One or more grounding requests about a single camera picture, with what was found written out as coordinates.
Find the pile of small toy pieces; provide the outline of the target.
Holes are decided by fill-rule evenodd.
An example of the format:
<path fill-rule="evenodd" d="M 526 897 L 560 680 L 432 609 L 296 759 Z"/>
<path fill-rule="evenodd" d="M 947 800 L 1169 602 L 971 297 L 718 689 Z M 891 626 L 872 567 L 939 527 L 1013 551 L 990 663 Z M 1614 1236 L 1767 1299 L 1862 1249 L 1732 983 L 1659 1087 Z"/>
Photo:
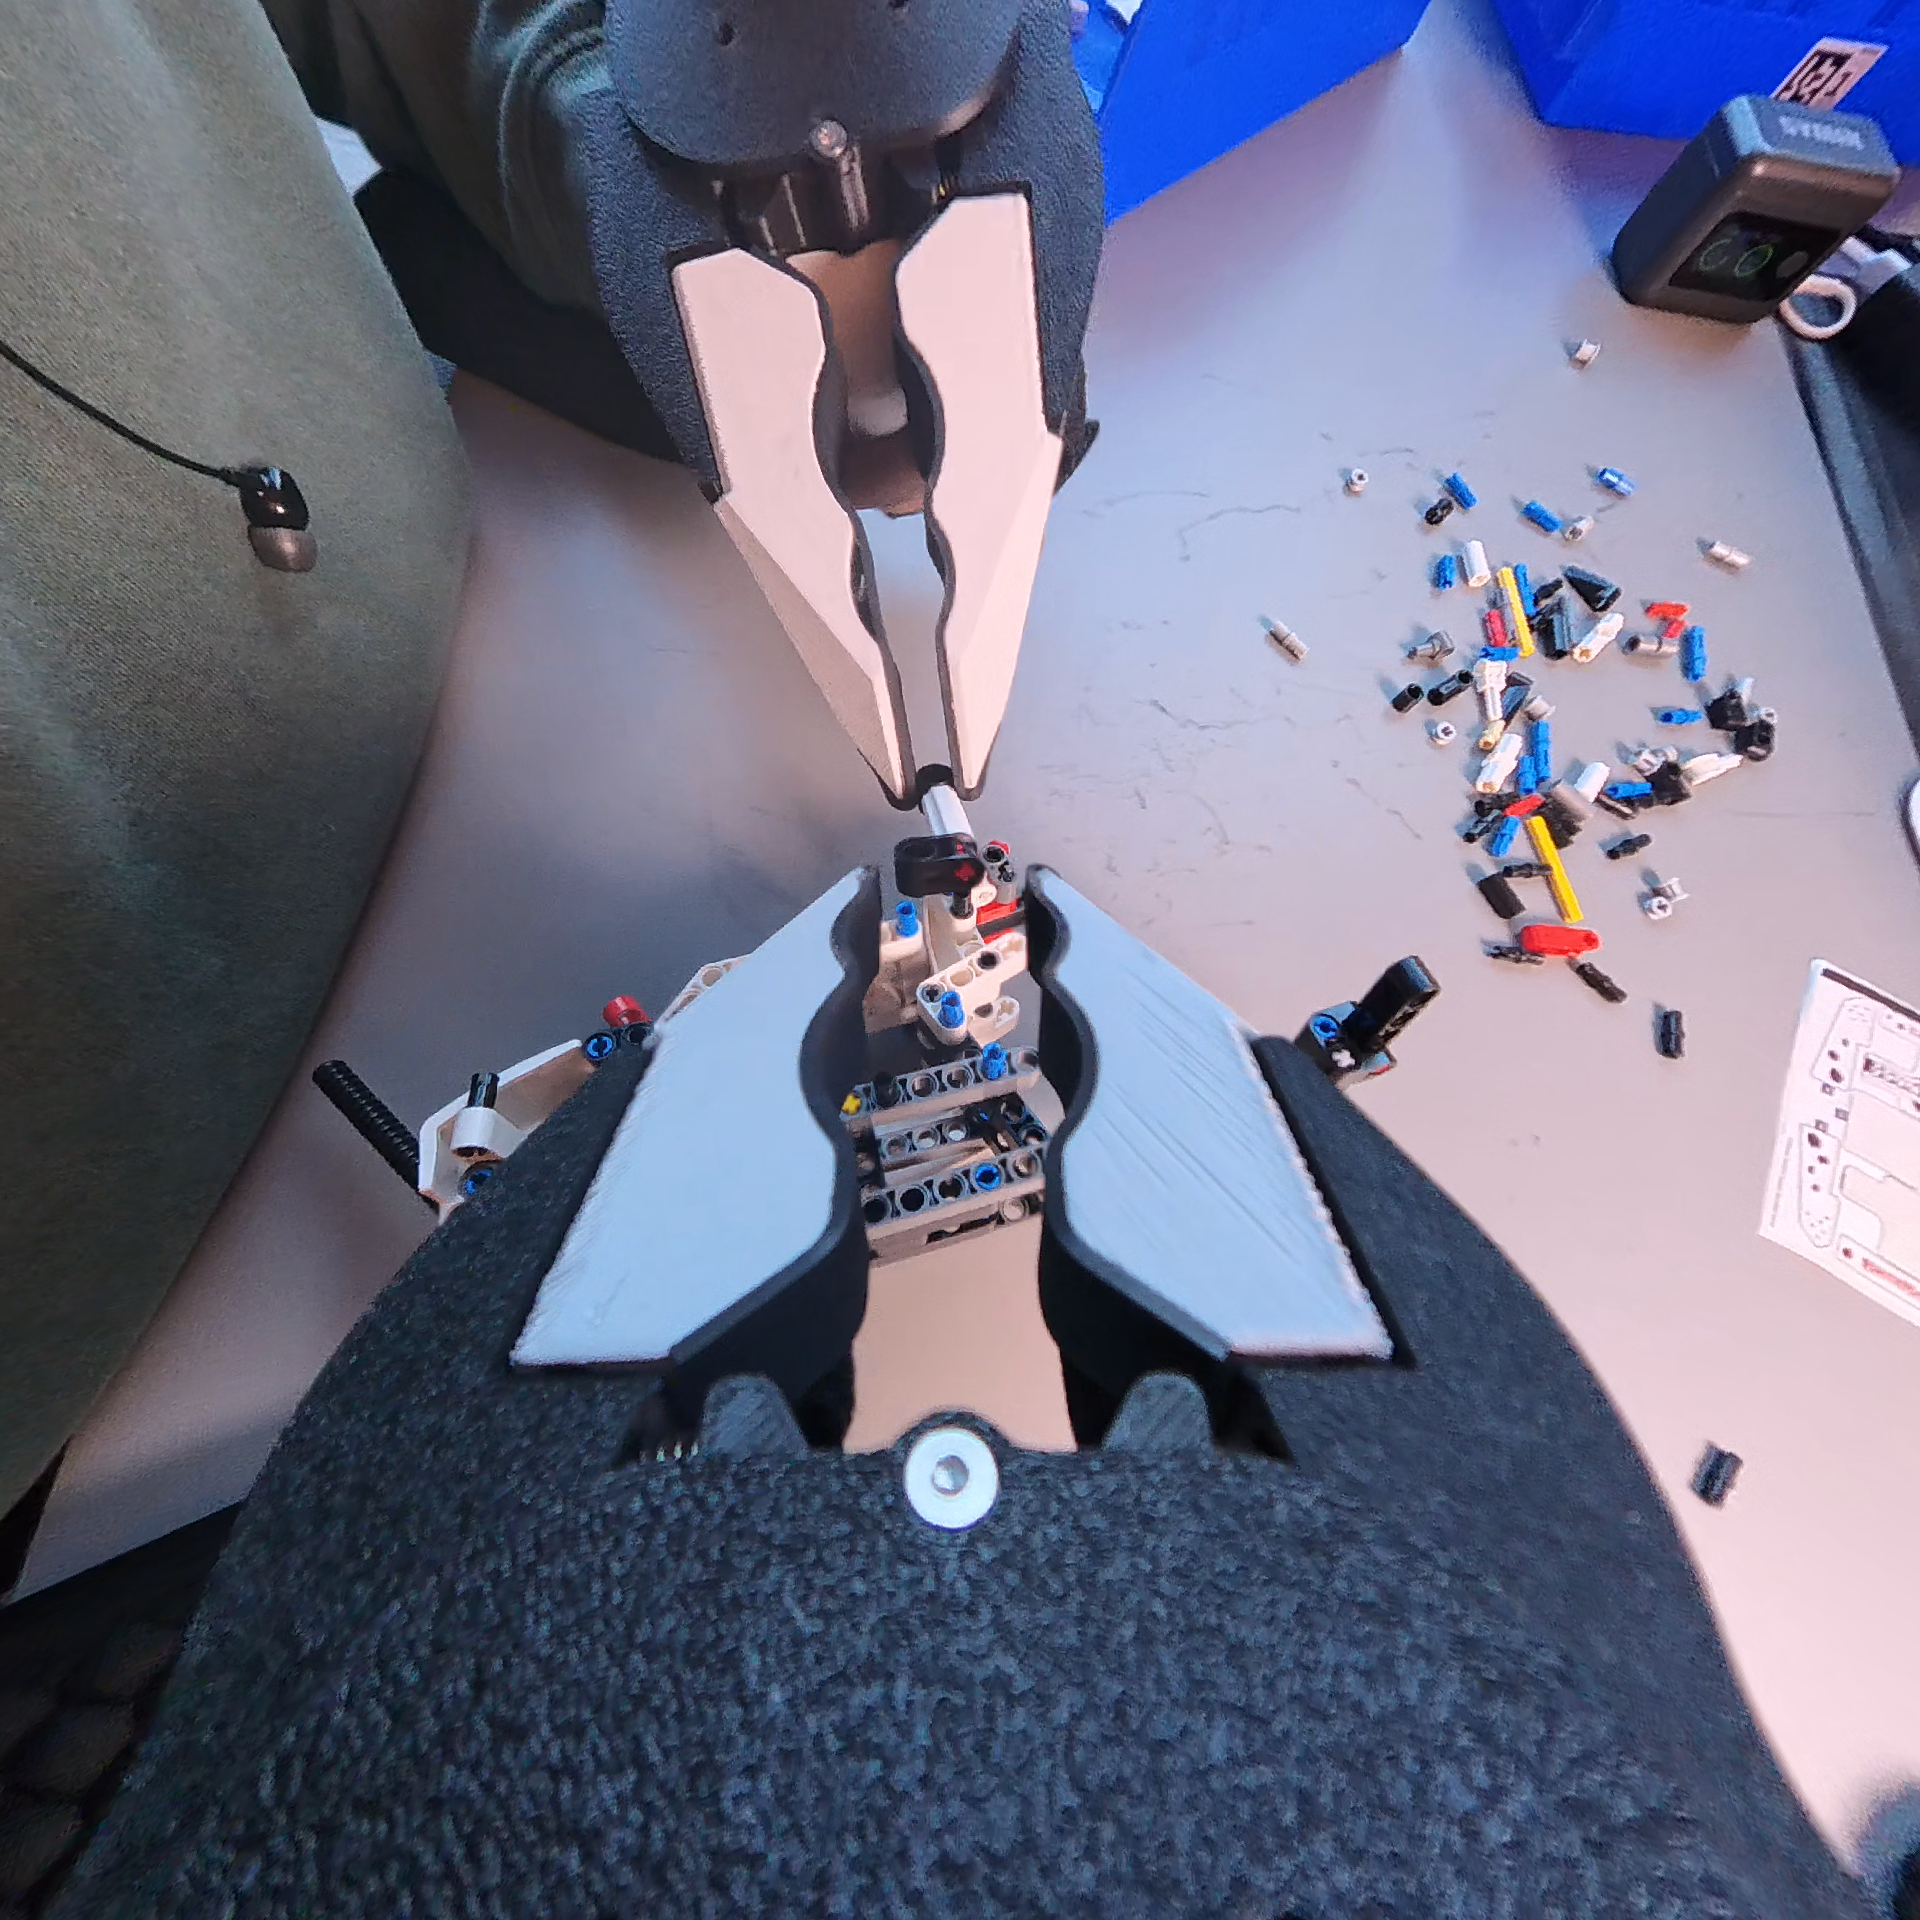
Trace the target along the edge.
<path fill-rule="evenodd" d="M 1455 341 L 1320 365 L 1325 482 L 1289 561 L 1314 681 L 1355 694 L 1303 725 L 1312 777 L 1290 938 L 1303 1005 L 1379 962 L 1466 983 L 1579 975 L 1731 1034 L 1787 1027 L 1789 775 L 1758 758 L 1768 699 L 1723 696 L 1783 647 L 1714 557 L 1792 523 L 1809 436 L 1783 330 L 1613 323 L 1576 367 Z"/>

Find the person's left forearm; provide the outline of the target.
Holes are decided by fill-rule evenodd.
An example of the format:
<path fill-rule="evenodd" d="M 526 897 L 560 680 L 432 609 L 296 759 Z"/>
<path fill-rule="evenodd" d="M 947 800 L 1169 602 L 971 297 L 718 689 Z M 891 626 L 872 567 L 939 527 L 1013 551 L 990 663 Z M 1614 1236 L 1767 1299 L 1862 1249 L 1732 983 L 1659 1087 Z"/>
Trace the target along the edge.
<path fill-rule="evenodd" d="M 437 180 L 540 300 L 605 316 L 590 120 L 612 93 L 602 2 L 267 2 L 308 105 Z"/>

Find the sticker sheet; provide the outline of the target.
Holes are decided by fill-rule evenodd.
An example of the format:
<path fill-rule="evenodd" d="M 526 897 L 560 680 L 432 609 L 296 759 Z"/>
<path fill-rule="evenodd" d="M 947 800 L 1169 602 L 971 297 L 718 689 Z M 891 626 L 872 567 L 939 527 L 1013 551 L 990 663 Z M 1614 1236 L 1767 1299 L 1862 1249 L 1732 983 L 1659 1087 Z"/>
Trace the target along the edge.
<path fill-rule="evenodd" d="M 1918 1322 L 1918 1013 L 1816 959 L 1760 1233 Z"/>

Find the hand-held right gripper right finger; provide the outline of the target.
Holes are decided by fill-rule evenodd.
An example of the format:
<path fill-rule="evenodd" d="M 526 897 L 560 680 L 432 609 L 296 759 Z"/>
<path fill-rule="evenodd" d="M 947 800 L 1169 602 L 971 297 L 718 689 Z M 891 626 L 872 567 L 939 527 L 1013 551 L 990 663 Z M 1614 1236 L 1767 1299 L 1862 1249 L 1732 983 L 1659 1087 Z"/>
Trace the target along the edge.
<path fill-rule="evenodd" d="M 1212 1359 L 1387 1359 L 1391 1333 L 1257 1058 L 1257 1031 L 1045 866 L 1026 871 L 1047 1307 L 1095 1284 Z"/>

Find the black angled toy connector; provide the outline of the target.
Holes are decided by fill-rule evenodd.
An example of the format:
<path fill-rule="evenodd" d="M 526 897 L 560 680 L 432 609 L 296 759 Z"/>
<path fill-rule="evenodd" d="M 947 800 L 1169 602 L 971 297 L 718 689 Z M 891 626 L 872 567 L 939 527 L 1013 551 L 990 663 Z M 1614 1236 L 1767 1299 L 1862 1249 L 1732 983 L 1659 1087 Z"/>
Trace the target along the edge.
<path fill-rule="evenodd" d="M 945 899 L 956 914 L 972 911 L 972 895 L 990 871 L 967 832 L 915 834 L 892 851 L 892 876 L 902 899 Z"/>

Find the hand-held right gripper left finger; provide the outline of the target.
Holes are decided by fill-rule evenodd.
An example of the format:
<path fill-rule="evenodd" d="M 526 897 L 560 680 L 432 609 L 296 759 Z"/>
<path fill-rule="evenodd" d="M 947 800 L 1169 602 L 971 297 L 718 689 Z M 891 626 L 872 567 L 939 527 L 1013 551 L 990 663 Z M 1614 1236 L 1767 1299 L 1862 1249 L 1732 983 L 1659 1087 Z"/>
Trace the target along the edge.
<path fill-rule="evenodd" d="M 520 1370 L 673 1364 L 809 1382 L 852 1344 L 866 1238 L 843 1103 L 877 975 L 877 876 L 849 871 L 655 1027 L 620 1115 L 513 1347 Z"/>

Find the black desk pad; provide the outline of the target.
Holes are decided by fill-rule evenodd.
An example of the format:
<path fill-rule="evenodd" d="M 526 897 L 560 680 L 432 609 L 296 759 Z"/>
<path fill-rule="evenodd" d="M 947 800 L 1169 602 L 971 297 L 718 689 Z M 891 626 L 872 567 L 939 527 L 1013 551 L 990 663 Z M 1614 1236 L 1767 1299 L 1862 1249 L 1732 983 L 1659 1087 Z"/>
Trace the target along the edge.
<path fill-rule="evenodd" d="M 1853 323 L 1826 343 L 1789 334 L 1807 409 L 1866 592 L 1902 717 L 1918 740 L 1918 425 L 1917 359 L 1861 341 Z"/>

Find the grey desk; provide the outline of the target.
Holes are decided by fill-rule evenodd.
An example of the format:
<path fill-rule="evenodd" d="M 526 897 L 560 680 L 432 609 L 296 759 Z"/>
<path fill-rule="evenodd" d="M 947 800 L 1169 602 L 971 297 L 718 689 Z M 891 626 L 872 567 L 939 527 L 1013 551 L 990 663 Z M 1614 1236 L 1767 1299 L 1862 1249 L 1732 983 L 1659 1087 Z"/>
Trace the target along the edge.
<path fill-rule="evenodd" d="M 827 302 L 918 785 L 951 761 L 916 237 L 718 252 Z M 718 491 L 667 480 L 703 570 L 749 574 L 775 721 L 834 712 Z M 846 1447 L 860 1203 L 860 1324 L 809 1382 L 767 1367 L 799 1307 L 710 1373 L 514 1364 L 652 1047 L 592 1069 L 318 1371 L 48 1913 L 1871 1916 L 1559 1319 L 1252 1030 L 1392 1354 L 1212 1357 L 1090 1281 L 1061 1344 L 1045 1196 L 1089 1447 L 960 1413 L 958 1526 L 934 1465 Z"/>

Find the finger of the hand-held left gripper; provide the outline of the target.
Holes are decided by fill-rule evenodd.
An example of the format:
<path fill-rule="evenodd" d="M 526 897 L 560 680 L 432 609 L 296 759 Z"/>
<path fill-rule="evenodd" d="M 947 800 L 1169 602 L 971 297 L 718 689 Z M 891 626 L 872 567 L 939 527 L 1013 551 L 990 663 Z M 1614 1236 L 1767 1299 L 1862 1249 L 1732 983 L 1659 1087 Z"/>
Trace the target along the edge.
<path fill-rule="evenodd" d="M 1030 202 L 951 200 L 902 253 L 902 343 L 932 401 L 929 547 L 945 582 L 936 628 L 949 761 L 986 780 L 1011 699 L 1062 437 L 1045 415 Z"/>
<path fill-rule="evenodd" d="M 838 486 L 841 367 L 821 289 L 745 249 L 673 286 L 718 471 L 717 514 L 834 717 L 892 804 L 915 804 L 900 671 L 872 553 Z"/>

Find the white black toy truck model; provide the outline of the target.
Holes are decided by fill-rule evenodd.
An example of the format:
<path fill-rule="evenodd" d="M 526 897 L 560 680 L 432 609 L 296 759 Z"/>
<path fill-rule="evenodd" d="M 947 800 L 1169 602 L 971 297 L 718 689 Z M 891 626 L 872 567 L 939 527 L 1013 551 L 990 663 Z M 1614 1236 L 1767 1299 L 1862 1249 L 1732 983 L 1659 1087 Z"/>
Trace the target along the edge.
<path fill-rule="evenodd" d="M 1029 899 L 1007 844 L 980 851 L 989 871 L 971 922 L 953 922 L 930 897 L 900 897 L 881 922 L 862 1008 L 865 1062 L 838 1110 L 878 1263 L 1045 1210 L 1052 1126 L 1030 1103 L 1045 1078 L 1042 1047 L 1016 1040 L 1014 988 L 1035 971 Z M 700 967 L 662 1015 L 741 959 Z M 430 1115 L 418 1146 L 421 1188 L 434 1207 L 447 1216 L 475 1198 L 590 1071 L 620 1052 L 649 1052 L 660 1019 L 630 997 L 612 999 L 585 1038 L 489 1075 L 487 1097 L 467 1094 Z M 1331 1180 L 1312 1170 L 1303 1134 L 1289 1126 L 1343 1238 Z M 1360 1251 L 1343 1241 L 1363 1276 Z"/>

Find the blue plastic bin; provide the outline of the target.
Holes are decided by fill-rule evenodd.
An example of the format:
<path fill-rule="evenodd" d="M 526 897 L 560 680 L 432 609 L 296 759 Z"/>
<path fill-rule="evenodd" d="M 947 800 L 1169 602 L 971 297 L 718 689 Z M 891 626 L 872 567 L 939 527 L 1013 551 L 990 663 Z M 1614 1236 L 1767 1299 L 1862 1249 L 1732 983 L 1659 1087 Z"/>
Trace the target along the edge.
<path fill-rule="evenodd" d="M 1914 2 L 1498 2 L 1539 116 L 1685 140 L 1726 99 L 1780 95 L 1872 117 L 1918 154 Z"/>
<path fill-rule="evenodd" d="M 1106 219 L 1396 54 L 1429 2 L 1072 4 Z"/>

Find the person's clothed body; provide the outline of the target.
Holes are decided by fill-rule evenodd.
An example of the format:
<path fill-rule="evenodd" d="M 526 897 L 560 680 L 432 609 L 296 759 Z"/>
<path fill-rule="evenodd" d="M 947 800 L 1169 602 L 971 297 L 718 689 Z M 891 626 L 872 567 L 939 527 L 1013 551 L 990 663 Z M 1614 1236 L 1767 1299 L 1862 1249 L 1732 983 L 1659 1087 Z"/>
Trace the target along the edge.
<path fill-rule="evenodd" d="M 258 4 L 5 4 L 5 1505 L 84 1424 L 318 1017 L 442 683 L 454 420 Z"/>

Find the small black cube device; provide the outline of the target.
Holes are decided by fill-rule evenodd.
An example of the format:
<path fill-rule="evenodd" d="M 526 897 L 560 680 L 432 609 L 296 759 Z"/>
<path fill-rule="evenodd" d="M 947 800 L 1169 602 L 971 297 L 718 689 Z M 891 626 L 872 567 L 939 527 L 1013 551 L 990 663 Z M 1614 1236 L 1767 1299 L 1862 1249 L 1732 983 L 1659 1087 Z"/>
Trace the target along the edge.
<path fill-rule="evenodd" d="M 1763 321 L 1878 215 L 1898 178 L 1871 116 L 1742 93 L 1620 227 L 1616 287 L 1641 308 Z"/>

